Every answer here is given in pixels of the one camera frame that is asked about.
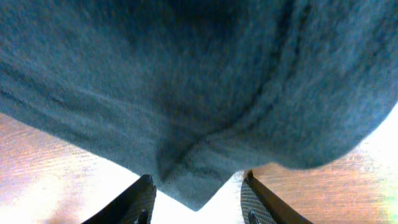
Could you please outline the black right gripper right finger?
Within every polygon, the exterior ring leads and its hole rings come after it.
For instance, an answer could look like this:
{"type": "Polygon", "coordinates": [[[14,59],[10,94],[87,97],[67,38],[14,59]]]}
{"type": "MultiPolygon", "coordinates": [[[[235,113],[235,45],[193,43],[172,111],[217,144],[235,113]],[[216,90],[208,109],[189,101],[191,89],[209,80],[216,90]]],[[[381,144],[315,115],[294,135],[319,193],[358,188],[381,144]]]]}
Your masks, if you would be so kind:
{"type": "Polygon", "coordinates": [[[245,224],[313,224],[254,177],[244,176],[240,199],[245,224]]]}

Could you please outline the dark green t-shirt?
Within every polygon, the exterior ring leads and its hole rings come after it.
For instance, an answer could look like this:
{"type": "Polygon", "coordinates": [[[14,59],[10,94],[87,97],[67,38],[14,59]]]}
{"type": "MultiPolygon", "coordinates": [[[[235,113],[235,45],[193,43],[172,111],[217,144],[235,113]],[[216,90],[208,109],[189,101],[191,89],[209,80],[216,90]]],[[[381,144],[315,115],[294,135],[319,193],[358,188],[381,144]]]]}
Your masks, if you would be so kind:
{"type": "Polygon", "coordinates": [[[1,111],[192,210],[340,158],[396,103],[395,0],[1,1],[1,111]]]}

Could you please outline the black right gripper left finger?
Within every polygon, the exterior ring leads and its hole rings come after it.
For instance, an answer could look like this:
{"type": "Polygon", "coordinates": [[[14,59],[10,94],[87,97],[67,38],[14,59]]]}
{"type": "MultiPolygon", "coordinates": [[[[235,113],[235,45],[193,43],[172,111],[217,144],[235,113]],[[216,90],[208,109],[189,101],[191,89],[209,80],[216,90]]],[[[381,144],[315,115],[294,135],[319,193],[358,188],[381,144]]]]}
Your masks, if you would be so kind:
{"type": "Polygon", "coordinates": [[[152,176],[142,175],[83,224],[150,224],[156,194],[152,176]]]}

